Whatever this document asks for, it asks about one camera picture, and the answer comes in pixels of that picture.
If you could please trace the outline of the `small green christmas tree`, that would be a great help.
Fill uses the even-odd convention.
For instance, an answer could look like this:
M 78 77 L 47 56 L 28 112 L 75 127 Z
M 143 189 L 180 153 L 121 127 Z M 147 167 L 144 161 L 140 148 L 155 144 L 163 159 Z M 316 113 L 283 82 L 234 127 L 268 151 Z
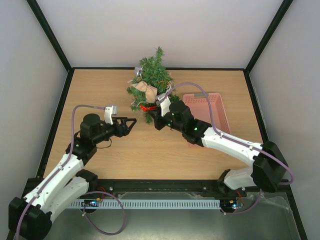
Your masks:
M 165 54 L 163 49 L 159 46 L 158 48 L 156 48 L 156 52 L 154 55 L 141 58 L 139 60 L 139 65 L 137 66 L 137 67 L 143 67 L 142 80 L 145 81 L 147 84 L 153 87 L 156 87 L 159 94 L 165 94 L 171 87 L 174 86 L 174 79 L 171 77 L 171 74 L 167 71 L 167 69 L 163 66 L 164 55 Z M 136 77 L 135 74 L 133 79 L 135 80 L 134 82 L 138 82 L 140 80 L 139 78 Z M 158 87 L 157 83 L 162 80 L 170 81 L 170 85 L 167 88 Z M 143 101 L 143 97 L 145 96 L 144 92 L 138 92 L 137 90 L 134 91 L 133 95 L 131 94 L 129 95 L 132 96 L 133 101 L 135 100 L 135 98 L 137 98 L 138 101 Z M 156 101 L 155 103 L 141 103 L 138 107 L 136 107 L 135 104 L 130 105 L 130 109 L 133 112 L 137 112 L 137 111 L 142 112 L 145 123 L 147 124 L 152 123 L 153 119 L 150 116 L 150 114 L 148 112 L 144 112 L 143 110 L 141 110 L 140 106 L 146 106 L 146 107 L 156 106 Z

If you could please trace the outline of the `burlap bow ornament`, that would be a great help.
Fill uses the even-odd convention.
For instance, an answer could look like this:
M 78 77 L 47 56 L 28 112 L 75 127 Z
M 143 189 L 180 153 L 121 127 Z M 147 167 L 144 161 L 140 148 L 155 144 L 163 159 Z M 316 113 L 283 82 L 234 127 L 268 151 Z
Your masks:
M 136 90 L 145 93 L 145 99 L 147 103 L 154 103 L 156 96 L 158 95 L 158 89 L 154 86 L 148 85 L 145 81 L 131 84 Z

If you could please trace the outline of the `clear string lights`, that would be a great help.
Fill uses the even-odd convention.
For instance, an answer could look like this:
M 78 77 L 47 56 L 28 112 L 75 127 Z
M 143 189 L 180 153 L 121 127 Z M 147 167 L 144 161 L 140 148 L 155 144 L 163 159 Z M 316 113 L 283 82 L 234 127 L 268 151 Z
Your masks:
M 158 93 L 158 89 L 155 86 L 152 86 L 142 80 L 143 67 L 135 67 L 134 73 L 135 77 L 138 78 L 139 81 L 135 82 L 134 79 L 129 80 L 128 83 L 132 84 L 127 88 L 127 92 L 130 95 L 133 95 L 134 91 L 137 90 L 139 93 L 144 93 L 144 97 L 142 97 L 143 100 L 140 101 L 138 101 L 138 99 L 135 97 L 131 105 L 135 105 L 136 107 L 138 107 L 140 104 L 155 103 L 158 99 L 158 96 L 162 94 Z

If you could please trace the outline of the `red ribbon bow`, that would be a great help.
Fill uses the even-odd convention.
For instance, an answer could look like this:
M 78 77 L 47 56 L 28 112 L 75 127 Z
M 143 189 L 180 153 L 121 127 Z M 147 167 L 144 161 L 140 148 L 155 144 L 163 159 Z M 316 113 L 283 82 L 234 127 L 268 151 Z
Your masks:
M 147 112 L 147 111 L 155 110 L 157 107 L 156 106 L 143 106 L 143 105 L 140 105 L 139 108 L 142 111 Z

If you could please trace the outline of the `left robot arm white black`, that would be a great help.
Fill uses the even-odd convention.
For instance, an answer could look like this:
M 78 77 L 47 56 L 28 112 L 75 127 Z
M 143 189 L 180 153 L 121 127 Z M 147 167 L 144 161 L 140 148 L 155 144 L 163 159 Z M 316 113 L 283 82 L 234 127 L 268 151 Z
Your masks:
M 16 237 L 43 240 L 57 217 L 77 198 L 107 195 L 98 188 L 98 176 L 84 166 L 97 152 L 98 144 L 113 136 L 127 136 L 136 122 L 127 117 L 105 122 L 95 113 L 85 115 L 57 166 L 23 198 L 15 197 L 10 202 L 8 227 Z

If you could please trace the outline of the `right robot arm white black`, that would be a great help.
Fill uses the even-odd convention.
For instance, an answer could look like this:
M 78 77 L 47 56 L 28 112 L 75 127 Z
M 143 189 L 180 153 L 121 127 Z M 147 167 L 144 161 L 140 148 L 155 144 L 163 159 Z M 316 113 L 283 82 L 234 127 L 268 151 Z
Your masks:
M 283 183 L 288 164 L 274 142 L 250 142 L 217 130 L 210 123 L 194 118 L 181 100 L 171 103 L 166 99 L 148 113 L 157 130 L 169 127 L 180 132 L 192 145 L 221 151 L 247 165 L 238 170 L 227 169 L 221 174 L 217 189 L 222 195 L 229 196 L 235 190 L 247 187 L 274 193 Z

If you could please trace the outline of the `gold cord bow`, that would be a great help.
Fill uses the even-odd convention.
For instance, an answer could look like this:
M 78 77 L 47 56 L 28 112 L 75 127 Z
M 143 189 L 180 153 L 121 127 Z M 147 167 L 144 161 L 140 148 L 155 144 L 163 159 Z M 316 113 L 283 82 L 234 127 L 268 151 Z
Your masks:
M 161 80 L 157 83 L 159 88 L 167 88 L 170 85 L 170 80 Z

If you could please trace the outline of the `silver gift box ornament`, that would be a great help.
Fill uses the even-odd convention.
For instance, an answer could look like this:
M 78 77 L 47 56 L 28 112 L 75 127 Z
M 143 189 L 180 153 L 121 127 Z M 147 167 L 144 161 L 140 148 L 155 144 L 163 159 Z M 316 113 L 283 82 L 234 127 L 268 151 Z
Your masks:
M 135 67 L 134 68 L 134 73 L 136 77 L 142 77 L 142 72 L 143 72 L 143 67 Z

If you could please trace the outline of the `pink plastic basket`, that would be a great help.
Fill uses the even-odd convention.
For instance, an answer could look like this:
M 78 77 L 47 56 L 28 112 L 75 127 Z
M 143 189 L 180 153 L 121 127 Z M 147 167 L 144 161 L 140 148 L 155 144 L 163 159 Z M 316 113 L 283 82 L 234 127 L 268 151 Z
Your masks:
M 219 93 L 207 93 L 213 113 L 214 126 L 227 134 L 231 133 L 222 96 Z M 203 93 L 188 93 L 182 98 L 184 104 L 190 108 L 195 119 L 211 123 L 208 102 Z

